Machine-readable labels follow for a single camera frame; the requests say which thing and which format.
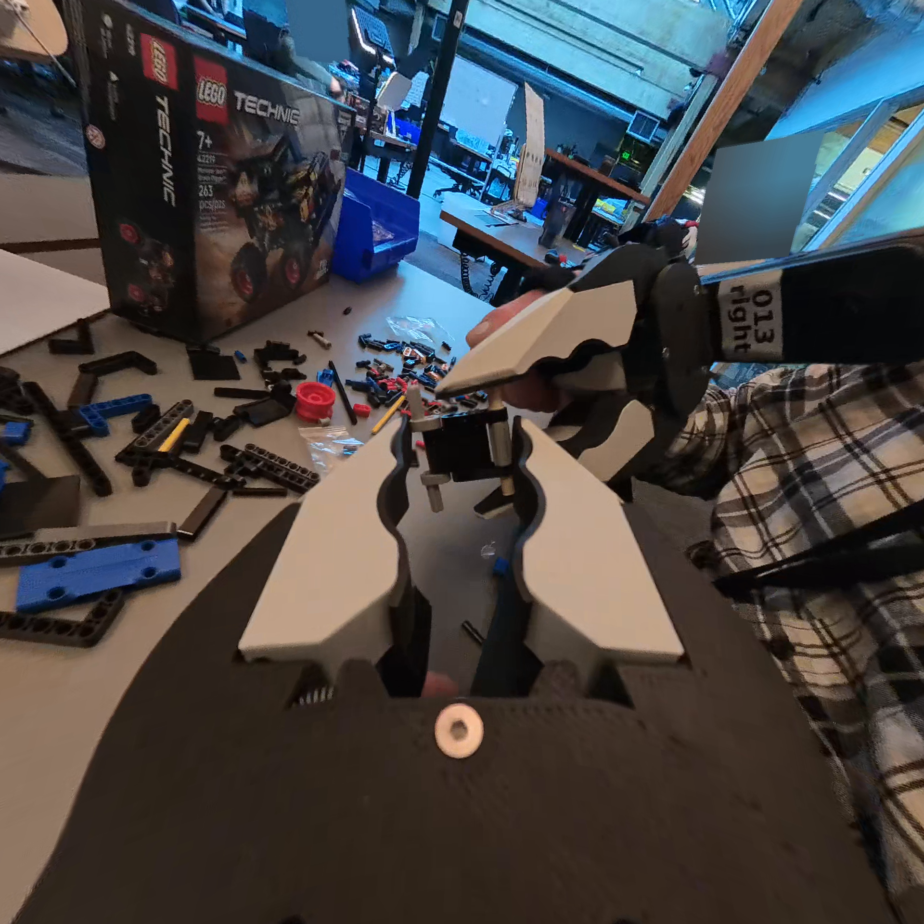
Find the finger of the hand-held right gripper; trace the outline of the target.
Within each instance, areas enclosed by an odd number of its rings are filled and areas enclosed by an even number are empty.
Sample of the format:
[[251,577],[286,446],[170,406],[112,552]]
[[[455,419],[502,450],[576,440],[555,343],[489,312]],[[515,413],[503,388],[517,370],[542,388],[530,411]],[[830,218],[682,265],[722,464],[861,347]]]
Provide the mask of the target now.
[[544,295],[471,348],[435,394],[450,398],[507,385],[545,361],[570,361],[584,347],[593,355],[615,351],[628,344],[636,316],[631,281]]
[[565,394],[546,420],[527,412],[519,418],[612,489],[648,461],[655,444],[653,410],[628,394]]

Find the whiteboard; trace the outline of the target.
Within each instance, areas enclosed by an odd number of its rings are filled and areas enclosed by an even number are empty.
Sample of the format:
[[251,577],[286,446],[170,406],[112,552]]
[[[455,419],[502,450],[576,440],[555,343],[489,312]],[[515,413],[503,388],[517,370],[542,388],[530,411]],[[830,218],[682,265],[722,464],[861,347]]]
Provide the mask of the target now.
[[462,56],[456,56],[441,122],[497,148],[506,131],[517,84]]

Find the background work table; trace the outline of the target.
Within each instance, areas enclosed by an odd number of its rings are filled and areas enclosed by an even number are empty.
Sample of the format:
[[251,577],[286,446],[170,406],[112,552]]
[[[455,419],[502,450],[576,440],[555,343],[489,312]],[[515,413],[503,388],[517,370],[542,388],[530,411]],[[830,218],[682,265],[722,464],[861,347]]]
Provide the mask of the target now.
[[550,249],[564,257],[565,263],[575,266],[600,255],[598,251],[580,248],[566,240],[551,247],[541,246],[539,225],[504,224],[499,215],[468,199],[461,204],[444,204],[440,218],[456,230],[453,246],[463,257],[484,258],[502,270],[490,302],[494,307],[511,300],[530,272],[552,267],[545,260]]

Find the printed toy truck set box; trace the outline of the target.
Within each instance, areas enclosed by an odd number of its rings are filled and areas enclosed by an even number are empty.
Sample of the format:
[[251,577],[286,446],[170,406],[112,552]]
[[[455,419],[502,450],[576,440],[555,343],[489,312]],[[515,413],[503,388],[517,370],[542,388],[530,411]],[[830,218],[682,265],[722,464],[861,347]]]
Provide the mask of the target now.
[[356,114],[131,2],[66,2],[114,314],[204,343],[326,281]]

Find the pile of small connector pieces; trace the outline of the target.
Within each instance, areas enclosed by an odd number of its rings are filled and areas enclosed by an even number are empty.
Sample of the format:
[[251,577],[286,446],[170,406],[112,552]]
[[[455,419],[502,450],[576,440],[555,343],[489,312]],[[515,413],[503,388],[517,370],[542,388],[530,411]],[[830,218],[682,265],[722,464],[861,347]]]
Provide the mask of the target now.
[[371,408],[391,409],[411,385],[420,387],[427,415],[461,410],[460,399],[437,399],[437,385],[454,369],[456,357],[448,344],[438,348],[419,341],[379,338],[362,333],[357,338],[361,356],[356,360],[353,378],[345,387],[367,397]]

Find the person's right hand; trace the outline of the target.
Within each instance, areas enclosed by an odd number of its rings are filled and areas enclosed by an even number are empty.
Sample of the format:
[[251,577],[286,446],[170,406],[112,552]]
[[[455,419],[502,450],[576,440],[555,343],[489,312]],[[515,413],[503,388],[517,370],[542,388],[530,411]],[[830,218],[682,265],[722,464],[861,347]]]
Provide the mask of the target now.
[[[541,290],[528,291],[507,304],[493,309],[466,336],[470,350],[473,350],[496,331],[511,323],[520,313],[529,310],[533,302],[547,296]],[[557,391],[551,382],[532,370],[528,376],[499,386],[495,393],[509,407],[538,413],[554,413],[567,403],[564,394]]]

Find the wooden post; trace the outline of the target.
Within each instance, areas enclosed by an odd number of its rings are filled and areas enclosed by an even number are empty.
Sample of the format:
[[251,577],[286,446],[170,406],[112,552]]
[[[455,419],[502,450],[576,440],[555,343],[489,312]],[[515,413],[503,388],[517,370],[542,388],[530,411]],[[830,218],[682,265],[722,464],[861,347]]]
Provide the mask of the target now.
[[742,50],[664,179],[645,214],[646,221],[657,221],[674,212],[801,5],[801,1],[771,1],[763,7]]

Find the black rectangular panel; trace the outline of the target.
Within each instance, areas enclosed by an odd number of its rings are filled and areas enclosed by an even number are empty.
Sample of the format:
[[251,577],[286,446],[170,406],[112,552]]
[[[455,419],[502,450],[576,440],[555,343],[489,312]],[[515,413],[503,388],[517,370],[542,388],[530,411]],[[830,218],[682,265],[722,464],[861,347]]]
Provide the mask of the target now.
[[195,542],[224,506],[228,491],[218,486],[210,488],[190,514],[179,524],[177,537],[185,543]]

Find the blue flat panel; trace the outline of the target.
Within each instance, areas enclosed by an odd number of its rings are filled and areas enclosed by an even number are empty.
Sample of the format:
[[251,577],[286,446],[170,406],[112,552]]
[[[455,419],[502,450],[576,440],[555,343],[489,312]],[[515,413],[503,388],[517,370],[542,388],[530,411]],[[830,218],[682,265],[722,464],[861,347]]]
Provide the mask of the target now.
[[57,555],[19,570],[15,611],[33,615],[181,578],[179,540],[139,542]]

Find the grey desk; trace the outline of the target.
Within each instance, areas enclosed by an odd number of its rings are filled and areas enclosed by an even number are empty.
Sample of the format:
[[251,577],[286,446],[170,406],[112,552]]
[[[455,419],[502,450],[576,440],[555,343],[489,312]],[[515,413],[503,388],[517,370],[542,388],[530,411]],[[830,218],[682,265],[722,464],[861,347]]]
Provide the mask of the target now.
[[[353,307],[349,316],[343,309]],[[333,342],[333,359],[341,376],[353,368],[360,333],[389,333],[390,315],[430,317],[454,338],[459,355],[469,328],[490,309],[474,297],[414,266],[401,264],[384,279],[355,285],[333,277],[319,289],[237,329],[219,341],[223,352],[239,348],[248,354],[265,340],[285,341],[308,356],[308,374],[321,365],[323,350],[306,338],[317,329]],[[124,372],[106,377],[102,396],[121,397],[150,392],[162,409],[189,398],[196,408],[227,413],[213,401],[213,387],[191,379],[190,364],[177,342],[143,334],[120,318],[103,316],[94,327],[98,351],[113,355],[138,351],[153,359],[156,376]],[[55,357],[44,344],[23,348],[2,365],[38,382],[55,403],[67,397],[76,378],[79,358]],[[307,447],[291,418],[248,433],[234,442],[255,443],[302,465]],[[113,435],[90,441],[90,450],[115,488],[99,498],[82,493],[81,523],[123,524],[175,521],[178,525],[202,499],[207,487],[172,471],[156,474],[150,487],[136,488],[126,468],[114,461],[130,439],[126,422],[116,422]],[[422,486],[410,480],[412,507],[402,529],[421,589],[434,604],[434,650],[438,671],[461,676],[468,642],[459,624],[481,623],[490,601],[486,586],[491,565],[479,556],[480,547],[501,543],[513,526],[512,517],[485,521],[472,506],[491,488],[485,483],[452,486],[445,492],[446,511],[433,515]],[[642,509],[652,512],[668,539],[687,544],[683,529],[705,526],[701,502],[685,502],[640,487]],[[202,535],[183,550],[182,579],[144,590],[128,600],[102,643],[90,650],[70,650],[40,644],[2,641],[2,922],[11,922],[40,877],[98,742],[119,701],[153,648],[197,595],[226,565],[288,505],[286,498],[232,498],[225,502]]]

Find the blue storage bin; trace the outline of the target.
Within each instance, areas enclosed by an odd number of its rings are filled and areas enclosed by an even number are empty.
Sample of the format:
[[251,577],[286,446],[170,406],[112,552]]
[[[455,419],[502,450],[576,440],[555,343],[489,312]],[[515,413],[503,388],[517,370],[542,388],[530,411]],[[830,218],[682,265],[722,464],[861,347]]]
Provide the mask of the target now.
[[365,283],[415,251],[421,207],[417,199],[364,173],[346,172],[331,268],[345,280]]

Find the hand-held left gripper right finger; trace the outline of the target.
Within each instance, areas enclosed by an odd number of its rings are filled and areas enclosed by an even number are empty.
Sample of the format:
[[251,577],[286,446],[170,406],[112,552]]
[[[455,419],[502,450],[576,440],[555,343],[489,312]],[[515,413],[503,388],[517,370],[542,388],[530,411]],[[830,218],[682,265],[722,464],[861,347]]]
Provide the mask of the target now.
[[580,697],[629,697],[619,666],[685,655],[620,497],[539,426],[513,425],[518,527],[470,686],[526,697],[545,668]]

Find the black steel pole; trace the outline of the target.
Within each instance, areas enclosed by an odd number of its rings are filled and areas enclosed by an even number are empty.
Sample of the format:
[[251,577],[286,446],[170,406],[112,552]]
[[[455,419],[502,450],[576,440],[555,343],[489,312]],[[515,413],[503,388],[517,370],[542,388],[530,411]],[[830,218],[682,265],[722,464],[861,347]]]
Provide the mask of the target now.
[[452,1],[446,16],[443,38],[436,56],[431,95],[426,104],[420,138],[410,170],[407,194],[418,200],[428,169],[433,140],[445,102],[452,67],[461,33],[464,29],[469,1]]

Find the black and grey brick assembly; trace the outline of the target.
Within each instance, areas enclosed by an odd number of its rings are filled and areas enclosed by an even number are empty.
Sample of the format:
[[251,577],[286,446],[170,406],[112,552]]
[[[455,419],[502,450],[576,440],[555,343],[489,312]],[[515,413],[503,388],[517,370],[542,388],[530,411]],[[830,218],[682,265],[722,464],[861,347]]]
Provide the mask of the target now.
[[508,410],[501,398],[488,398],[485,410],[471,413],[426,412],[419,387],[410,387],[406,404],[410,430],[422,440],[427,468],[421,482],[433,513],[445,510],[442,489],[451,482],[496,480],[498,486],[475,505],[491,518],[514,505],[513,450]]

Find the tan pegboard sheet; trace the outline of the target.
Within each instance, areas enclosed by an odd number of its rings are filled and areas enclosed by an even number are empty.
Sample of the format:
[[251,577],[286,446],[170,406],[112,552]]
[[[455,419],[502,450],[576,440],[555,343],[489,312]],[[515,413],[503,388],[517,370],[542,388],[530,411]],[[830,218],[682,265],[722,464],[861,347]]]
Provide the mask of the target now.
[[523,211],[535,205],[539,193],[541,169],[545,159],[544,100],[524,83],[525,142],[518,156],[512,199]]

